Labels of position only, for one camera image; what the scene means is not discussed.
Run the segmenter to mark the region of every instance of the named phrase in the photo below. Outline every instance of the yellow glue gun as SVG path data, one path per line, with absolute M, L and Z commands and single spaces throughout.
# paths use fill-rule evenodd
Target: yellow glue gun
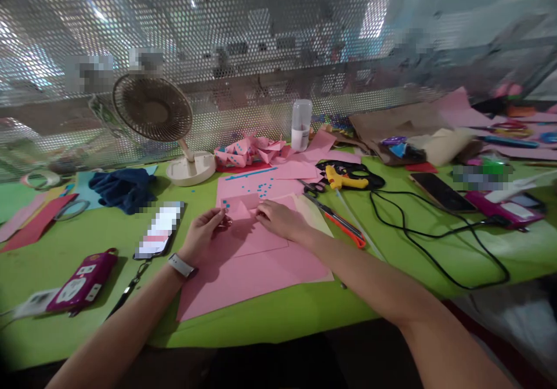
M 343 186 L 365 189 L 370 183 L 367 179 L 351 179 L 340 175 L 332 165 L 325 167 L 325 174 L 327 174 L 327 180 L 329 180 L 331 189 L 342 189 Z

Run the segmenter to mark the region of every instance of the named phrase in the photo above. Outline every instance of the table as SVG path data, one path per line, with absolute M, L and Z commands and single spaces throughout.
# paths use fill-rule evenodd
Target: table
M 372 172 L 386 179 L 386 190 L 420 193 L 408 180 L 409 173 L 404 168 L 387 167 L 372 157 L 364 157 L 363 161 Z M 512 178 L 550 170 L 526 167 L 522 163 L 514 165 L 517 170 Z M 158 184 L 154 187 L 158 204 L 171 200 L 187 203 L 174 243 L 176 250 L 183 242 L 191 220 L 215 205 L 216 178 L 220 174 L 192 188 L 180 188 L 171 185 L 164 177 L 166 167 L 167 164 L 160 164 L 155 173 L 159 176 Z M 439 174 L 449 184 L 452 183 L 448 175 L 450 170 L 450 167 L 446 167 Z M 0 192 L 3 192 L 4 187 L 0 185 Z M 551 209 L 557 207 L 554 190 L 550 180 L 544 179 L 541 187 L 533 189 L 531 193 L 546 202 Z M 461 289 L 444 278 L 419 249 L 406 240 L 402 231 L 387 227 L 377 220 L 366 192 L 343 190 L 343 195 L 391 265 L 418 279 L 439 298 L 462 294 Z M 319 199 L 341 215 L 348 216 L 334 193 L 323 194 Z M 417 199 L 394 196 L 393 200 L 408 214 L 411 228 L 442 233 L 448 226 L 461 226 L 456 218 L 437 212 Z M 394 207 L 389 208 L 384 203 L 381 207 L 385 217 L 400 222 L 400 215 L 396 209 L 393 210 Z M 55 224 L 38 243 L 0 254 L 0 311 L 3 312 L 23 302 L 33 292 L 63 285 L 87 255 L 110 247 L 116 247 L 120 253 L 120 260 L 93 307 L 74 318 L 69 318 L 67 314 L 56 314 L 18 320 L 0 333 L 0 344 L 8 355 L 7 360 L 12 369 L 29 368 L 67 358 L 99 327 L 139 266 L 132 255 L 156 210 L 156 207 L 148 208 L 145 213 L 131 216 L 117 208 L 86 211 L 74 219 Z M 482 216 L 470 214 L 467 218 L 478 221 Z M 352 243 L 335 225 L 329 226 L 336 237 Z M 478 235 L 507 266 L 512 282 L 516 283 L 557 271 L 556 227 L 557 211 L 553 210 L 545 220 L 532 224 L 529 233 L 479 228 Z M 499 277 L 497 268 L 475 250 L 477 243 L 469 232 L 440 240 L 416 239 L 462 283 L 477 284 Z M 153 262 L 138 289 L 147 283 L 163 263 L 164 259 Z M 342 290 L 338 280 L 293 286 L 183 323 L 175 321 L 177 308 L 176 297 L 153 332 L 149 344 L 157 347 L 227 347 L 279 343 L 378 316 L 350 290 Z

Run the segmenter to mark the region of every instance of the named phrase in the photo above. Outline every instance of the hand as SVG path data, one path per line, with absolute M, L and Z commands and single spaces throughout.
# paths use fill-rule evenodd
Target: hand
M 255 218 L 272 233 L 290 241 L 296 241 L 308 225 L 300 222 L 299 217 L 295 215 L 285 205 L 272 200 L 264 200 L 257 206 Z
M 188 264 L 195 263 L 200 253 L 209 246 L 211 238 L 216 233 L 227 230 L 231 223 L 225 209 L 213 208 L 198 216 L 191 222 L 178 257 Z

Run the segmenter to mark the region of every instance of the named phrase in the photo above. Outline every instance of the perforated metal sheet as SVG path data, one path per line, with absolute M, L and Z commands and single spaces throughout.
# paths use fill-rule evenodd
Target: perforated metal sheet
M 68 92 L 68 56 L 163 51 L 163 74 L 189 96 L 187 141 L 212 150 L 242 132 L 287 138 L 291 104 L 312 98 L 317 126 L 354 112 L 429 100 L 465 85 L 472 98 L 532 83 L 555 61 L 555 0 L 0 0 L 0 180 L 180 155 L 172 143 L 114 138 Z M 111 109 L 109 91 L 100 94 Z M 27 159 L 12 138 L 35 131 Z

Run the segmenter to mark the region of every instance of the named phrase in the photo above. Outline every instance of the smartwatch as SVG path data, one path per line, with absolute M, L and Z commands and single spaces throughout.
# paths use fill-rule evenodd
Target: smartwatch
M 183 261 L 176 253 L 168 258 L 168 264 L 174 267 L 186 279 L 192 278 L 197 273 L 197 268 Z

